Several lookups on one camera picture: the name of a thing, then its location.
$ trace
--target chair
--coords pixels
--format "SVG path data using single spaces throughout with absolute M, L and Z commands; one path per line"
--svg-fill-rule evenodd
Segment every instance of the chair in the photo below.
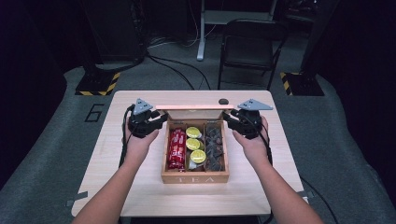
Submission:
M 220 83 L 226 82 L 221 80 L 225 66 L 262 70 L 262 77 L 266 71 L 272 71 L 267 84 L 269 91 L 277 60 L 287 37 L 287 28 L 278 21 L 238 19 L 228 22 L 224 27 L 221 43 L 218 90 Z

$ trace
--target human hand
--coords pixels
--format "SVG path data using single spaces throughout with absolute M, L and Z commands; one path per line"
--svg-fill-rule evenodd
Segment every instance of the human hand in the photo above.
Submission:
M 268 122 L 263 116 L 262 125 L 264 126 L 262 128 L 262 136 L 265 141 L 268 142 Z M 235 140 L 241 144 L 244 149 L 245 156 L 253 168 L 258 164 L 270 164 L 267 157 L 267 148 L 259 136 L 253 139 L 247 139 L 237 131 L 233 131 L 233 136 L 235 137 Z
M 123 164 L 132 165 L 134 168 L 139 168 L 149 153 L 149 146 L 158 136 L 159 131 L 154 130 L 144 138 L 138 138 L 131 135 L 128 129 L 128 124 L 125 124 L 125 136 L 129 138 L 127 144 L 127 153 Z

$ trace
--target dark background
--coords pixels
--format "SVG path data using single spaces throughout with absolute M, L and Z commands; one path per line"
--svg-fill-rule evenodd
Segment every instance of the dark background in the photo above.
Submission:
M 163 18 L 168 18 L 174 26 L 162 32 L 187 35 L 194 29 L 191 28 L 189 5 L 186 1 L 177 1 L 179 5 L 167 5 L 163 11 L 158 8 L 166 5 L 155 6 L 152 1 L 141 1 L 147 14 L 139 15 L 147 19 L 145 25 L 151 28 L 155 28 L 159 18 L 162 22 Z M 128 5 L 133 1 L 120 2 Z M 208 2 L 214 2 L 209 8 L 219 7 L 218 2 Z M 63 74 L 84 63 L 103 63 L 104 46 L 109 49 L 114 45 L 114 49 L 119 49 L 117 45 L 122 44 L 122 41 L 108 38 L 100 47 L 98 36 L 103 37 L 100 30 L 111 27 L 93 30 L 92 18 L 87 14 L 89 9 L 82 3 L 78 0 L 1 1 L 0 71 L 4 87 L 1 95 L 1 187 L 62 101 L 66 88 Z M 199 3 L 191 0 L 197 19 Z M 257 4 L 257 1 L 249 4 L 230 1 L 224 9 L 269 7 Z M 365 159 L 378 171 L 395 203 L 396 5 L 390 0 L 333 0 L 320 4 L 322 13 L 312 29 L 303 69 L 311 74 L 318 73 L 333 84 L 343 103 L 350 133 Z M 109 17 L 115 14 L 120 13 L 106 12 Z M 276 12 L 279 19 L 280 15 L 281 8 Z M 137 48 L 141 41 L 139 32 L 143 32 L 136 29 L 140 23 L 131 18 L 125 20 L 135 27 L 125 31 L 128 36 L 122 39 L 135 38 L 131 49 Z M 110 59 L 120 56 L 116 50 L 107 53 Z M 140 56 L 132 52 L 126 60 L 136 57 Z

